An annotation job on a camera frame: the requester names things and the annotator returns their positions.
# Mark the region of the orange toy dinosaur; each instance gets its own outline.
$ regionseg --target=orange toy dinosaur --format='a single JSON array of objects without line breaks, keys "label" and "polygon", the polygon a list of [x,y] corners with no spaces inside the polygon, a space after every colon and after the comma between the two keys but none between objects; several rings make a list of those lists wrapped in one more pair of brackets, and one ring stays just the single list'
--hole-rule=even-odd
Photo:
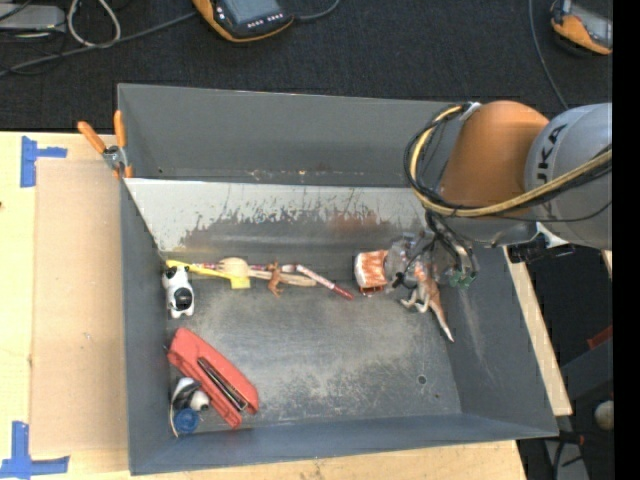
[{"label": "orange toy dinosaur", "polygon": [[425,266],[421,261],[416,261],[413,272],[418,280],[418,286],[411,292],[408,300],[401,299],[400,302],[407,309],[415,306],[420,313],[425,313],[429,308],[433,309],[440,327],[447,337],[454,341],[440,303],[440,288],[438,288],[438,283],[431,276],[429,267],[430,265]]}]

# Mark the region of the blue tape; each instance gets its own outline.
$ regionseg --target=blue tape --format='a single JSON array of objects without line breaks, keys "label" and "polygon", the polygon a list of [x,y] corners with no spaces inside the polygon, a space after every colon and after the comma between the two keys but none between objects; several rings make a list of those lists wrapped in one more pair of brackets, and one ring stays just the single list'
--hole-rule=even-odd
[{"label": "blue tape", "polygon": [[32,475],[55,475],[67,472],[68,456],[52,460],[31,460],[29,425],[14,421],[11,427],[11,458],[2,460],[0,478],[30,480]]},{"label": "blue tape", "polygon": [[26,135],[22,136],[22,159],[20,162],[20,186],[34,187],[36,184],[36,160],[40,157],[66,158],[65,148],[48,147],[38,149],[38,143]]}]

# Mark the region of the cardboard sheet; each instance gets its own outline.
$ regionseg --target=cardboard sheet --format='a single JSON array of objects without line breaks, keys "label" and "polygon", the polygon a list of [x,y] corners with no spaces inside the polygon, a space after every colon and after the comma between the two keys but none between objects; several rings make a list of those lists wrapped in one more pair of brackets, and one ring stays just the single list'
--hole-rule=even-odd
[{"label": "cardboard sheet", "polygon": [[118,182],[97,155],[37,169],[31,452],[126,448]]}]

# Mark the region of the pink stick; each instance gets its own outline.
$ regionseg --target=pink stick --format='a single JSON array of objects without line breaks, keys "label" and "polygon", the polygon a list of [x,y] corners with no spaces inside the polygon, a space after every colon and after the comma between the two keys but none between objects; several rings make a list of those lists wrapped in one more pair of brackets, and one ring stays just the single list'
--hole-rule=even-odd
[{"label": "pink stick", "polygon": [[336,283],[332,283],[331,281],[322,277],[321,275],[316,274],[313,270],[309,270],[307,267],[303,265],[296,265],[296,270],[302,274],[305,274],[311,279],[316,280],[321,285],[326,286],[327,288],[329,288],[329,290],[334,291],[339,295],[342,295],[345,299],[353,300],[353,294],[349,293],[344,288],[341,288],[340,286],[336,285]]}]

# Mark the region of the toy dinosaur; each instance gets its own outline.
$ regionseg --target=toy dinosaur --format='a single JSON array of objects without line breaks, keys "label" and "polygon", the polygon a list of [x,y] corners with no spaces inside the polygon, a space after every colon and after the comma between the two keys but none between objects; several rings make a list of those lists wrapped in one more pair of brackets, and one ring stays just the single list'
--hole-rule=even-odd
[{"label": "toy dinosaur", "polygon": [[267,265],[266,270],[268,272],[271,272],[271,279],[269,280],[269,284],[267,285],[267,288],[276,297],[280,297],[280,294],[282,294],[283,290],[282,288],[278,288],[278,284],[282,282],[282,278],[280,276],[282,269],[278,266],[278,262],[274,261],[273,263],[269,263]]},{"label": "toy dinosaur", "polygon": [[425,266],[421,261],[416,261],[413,272],[418,286],[411,291],[409,299],[400,299],[400,303],[407,309],[415,306],[420,313],[425,313],[429,308],[433,309],[440,327],[447,337],[454,341],[440,302],[440,288],[431,275],[430,265]]}]

